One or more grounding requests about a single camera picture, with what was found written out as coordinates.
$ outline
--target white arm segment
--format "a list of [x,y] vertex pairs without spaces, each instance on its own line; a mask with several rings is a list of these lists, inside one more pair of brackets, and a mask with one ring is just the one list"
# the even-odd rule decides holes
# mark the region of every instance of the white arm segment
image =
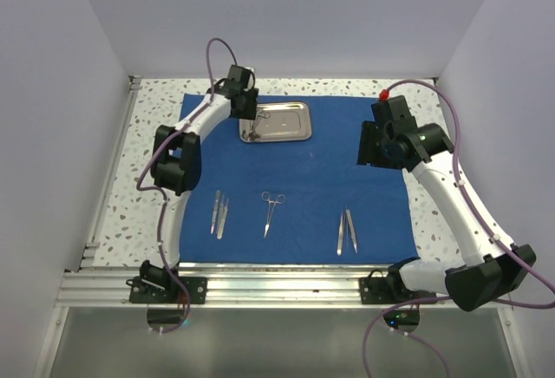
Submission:
[[[455,185],[453,176],[453,155],[445,151],[432,157],[429,163],[420,163],[412,171],[418,182],[428,191],[440,213],[443,215],[451,232],[459,245],[460,254],[466,266],[472,267],[484,263],[484,256],[496,258],[503,251],[490,242],[489,236],[462,198],[459,188]],[[480,215],[491,226],[503,244],[510,247],[513,239],[509,237],[495,222],[492,215],[462,173],[464,187],[472,199]],[[449,262],[416,260],[405,264],[400,269],[400,275],[409,290],[425,290],[440,294],[447,294],[445,286],[445,271],[456,268],[458,264]]]
[[[220,122],[229,118],[231,111],[232,104],[229,99],[221,94],[215,94],[212,103],[210,103],[210,94],[207,94],[202,102],[185,119],[175,124],[175,127],[181,128],[188,122],[189,127],[186,129],[186,132],[197,134],[202,143]],[[173,268],[180,262],[181,225],[187,200],[189,200],[191,192],[183,192],[180,196],[177,196],[172,191],[167,189],[165,191],[169,203],[166,208],[164,225],[162,226],[162,242],[167,263]],[[162,266],[158,247],[156,247],[155,252],[148,259],[151,264],[159,267]]]

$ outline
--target red cap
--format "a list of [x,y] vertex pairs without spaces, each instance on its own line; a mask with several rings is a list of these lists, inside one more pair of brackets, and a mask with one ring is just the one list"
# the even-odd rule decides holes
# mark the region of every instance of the red cap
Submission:
[[388,98],[389,98],[389,91],[387,89],[384,89],[382,92],[380,92],[380,96],[379,96],[380,101],[386,101]]

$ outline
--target silver tray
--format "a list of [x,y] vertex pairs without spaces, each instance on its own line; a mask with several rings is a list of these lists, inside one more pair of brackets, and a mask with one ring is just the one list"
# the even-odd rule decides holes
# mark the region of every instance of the silver tray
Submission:
[[302,141],[311,135],[309,106],[304,102],[260,103],[256,120],[239,120],[239,138],[244,142]]

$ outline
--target gray floor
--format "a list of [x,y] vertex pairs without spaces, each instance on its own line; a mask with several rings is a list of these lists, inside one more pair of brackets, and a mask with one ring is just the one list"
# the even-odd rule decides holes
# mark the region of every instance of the gray floor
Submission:
[[[364,377],[362,335],[376,310],[192,311],[159,339],[143,309],[72,309],[54,378]],[[453,378],[515,377],[494,310],[428,310],[417,334],[447,358]],[[376,327],[369,339],[375,378],[443,377],[435,354]]]

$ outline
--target blue cloth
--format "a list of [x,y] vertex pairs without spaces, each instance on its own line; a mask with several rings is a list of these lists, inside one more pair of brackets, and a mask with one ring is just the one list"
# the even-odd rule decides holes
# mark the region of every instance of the blue cloth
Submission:
[[[181,117],[203,96],[187,95]],[[417,256],[407,188],[396,170],[358,166],[362,121],[372,121],[375,99],[337,96],[261,96],[260,102],[303,101],[312,137],[305,141],[247,144],[238,121],[226,120],[202,144],[202,176],[185,209],[181,260],[196,263],[388,264]],[[210,234],[216,190],[229,201],[224,237]],[[269,192],[276,205],[268,237]],[[351,210],[358,242],[343,240],[342,209]]]

